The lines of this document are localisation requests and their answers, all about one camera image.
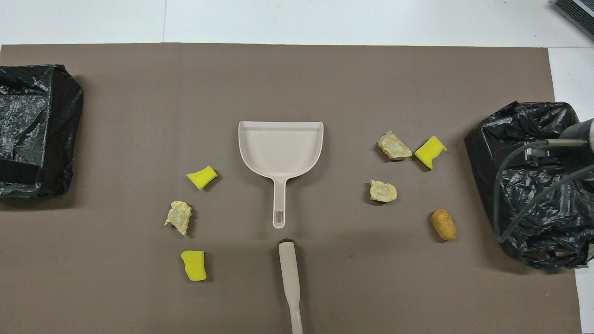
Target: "dustpan handle hole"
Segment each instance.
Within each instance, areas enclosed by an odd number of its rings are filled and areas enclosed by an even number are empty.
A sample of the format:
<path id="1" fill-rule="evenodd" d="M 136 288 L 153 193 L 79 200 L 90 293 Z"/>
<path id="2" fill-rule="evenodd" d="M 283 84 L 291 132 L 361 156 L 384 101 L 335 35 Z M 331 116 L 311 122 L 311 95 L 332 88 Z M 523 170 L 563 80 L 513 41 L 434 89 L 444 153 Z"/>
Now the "dustpan handle hole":
<path id="1" fill-rule="evenodd" d="M 278 210 L 276 212 L 276 223 L 281 224 L 283 222 L 283 212 L 282 210 Z"/>

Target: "brush handle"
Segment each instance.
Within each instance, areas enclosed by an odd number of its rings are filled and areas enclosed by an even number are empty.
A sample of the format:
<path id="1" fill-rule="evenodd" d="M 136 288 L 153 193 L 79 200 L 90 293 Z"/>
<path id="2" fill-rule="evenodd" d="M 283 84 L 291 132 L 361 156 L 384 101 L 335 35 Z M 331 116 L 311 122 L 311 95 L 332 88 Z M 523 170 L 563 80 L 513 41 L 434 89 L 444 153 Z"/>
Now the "brush handle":
<path id="1" fill-rule="evenodd" d="M 283 228 L 285 225 L 285 190 L 286 179 L 274 180 L 274 204 L 272 211 L 272 226 Z"/>
<path id="2" fill-rule="evenodd" d="M 301 328 L 301 313 L 299 311 L 301 292 L 299 286 L 299 273 L 297 271 L 297 257 L 295 256 L 295 245 L 290 241 L 281 242 L 279 245 L 279 255 L 285 297 L 287 298 L 289 311 L 291 312 L 293 334 L 303 334 L 303 329 Z"/>

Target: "white table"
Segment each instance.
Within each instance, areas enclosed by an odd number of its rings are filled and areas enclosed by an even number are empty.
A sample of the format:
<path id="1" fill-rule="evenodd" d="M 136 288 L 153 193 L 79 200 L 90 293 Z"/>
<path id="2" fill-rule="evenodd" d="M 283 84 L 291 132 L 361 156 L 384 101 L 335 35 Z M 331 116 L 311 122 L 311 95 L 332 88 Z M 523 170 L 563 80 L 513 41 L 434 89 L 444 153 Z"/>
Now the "white table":
<path id="1" fill-rule="evenodd" d="M 548 48 L 555 97 L 594 117 L 594 42 L 546 0 L 1 0 L 1 44 L 270 43 Z M 594 332 L 594 268 L 576 270 Z"/>

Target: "dustpan handle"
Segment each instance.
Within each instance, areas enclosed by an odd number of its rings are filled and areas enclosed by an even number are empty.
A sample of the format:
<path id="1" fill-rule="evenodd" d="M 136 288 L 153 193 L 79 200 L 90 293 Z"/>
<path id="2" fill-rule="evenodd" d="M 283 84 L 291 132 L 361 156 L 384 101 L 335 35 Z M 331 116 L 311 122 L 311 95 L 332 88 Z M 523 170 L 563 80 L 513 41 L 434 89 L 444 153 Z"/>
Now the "dustpan handle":
<path id="1" fill-rule="evenodd" d="M 283 228 L 285 225 L 285 189 L 287 180 L 274 180 L 274 204 L 272 211 L 272 226 Z"/>

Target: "black cable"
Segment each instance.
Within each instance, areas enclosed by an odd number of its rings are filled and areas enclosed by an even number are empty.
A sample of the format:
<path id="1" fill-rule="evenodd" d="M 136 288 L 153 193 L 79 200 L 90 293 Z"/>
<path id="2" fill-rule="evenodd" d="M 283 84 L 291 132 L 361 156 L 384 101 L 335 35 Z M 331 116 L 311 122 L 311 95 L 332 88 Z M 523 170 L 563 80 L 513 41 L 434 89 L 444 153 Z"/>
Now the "black cable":
<path id="1" fill-rule="evenodd" d="M 497 174 L 495 175 L 495 187 L 493 188 L 493 230 L 495 231 L 495 236 L 497 237 L 497 241 L 499 243 L 502 243 L 503 241 L 505 241 L 507 239 L 507 237 L 502 239 L 501 236 L 499 235 L 499 188 L 500 188 L 499 183 L 501 182 L 501 176 L 503 174 L 503 171 L 505 171 L 505 169 L 507 168 L 507 165 L 518 154 L 523 153 L 527 149 L 543 148 L 546 145 L 548 145 L 548 143 L 549 142 L 546 140 L 537 140 L 537 141 L 528 143 L 522 147 L 519 147 L 519 148 L 513 150 L 509 155 L 507 155 L 505 157 L 505 159 L 503 159 L 503 161 L 501 162 L 501 165 L 499 166 L 499 169 L 497 170 Z"/>
<path id="2" fill-rule="evenodd" d="M 591 172 L 594 172 L 594 165 L 586 166 L 582 169 L 578 169 L 577 171 L 567 175 L 566 177 L 562 178 L 561 180 L 551 184 L 550 186 L 546 187 L 543 191 L 538 193 L 538 195 L 532 197 L 532 199 L 524 205 L 522 210 L 516 215 L 516 217 L 511 221 L 510 225 L 505 229 L 503 234 L 497 238 L 499 243 L 504 242 L 510 236 L 512 230 L 516 228 L 516 226 L 520 223 L 520 221 L 526 216 L 528 211 L 538 204 L 541 200 L 543 200 L 548 194 L 555 191 L 557 188 L 561 187 L 563 184 L 573 181 L 575 179 L 581 178 Z"/>

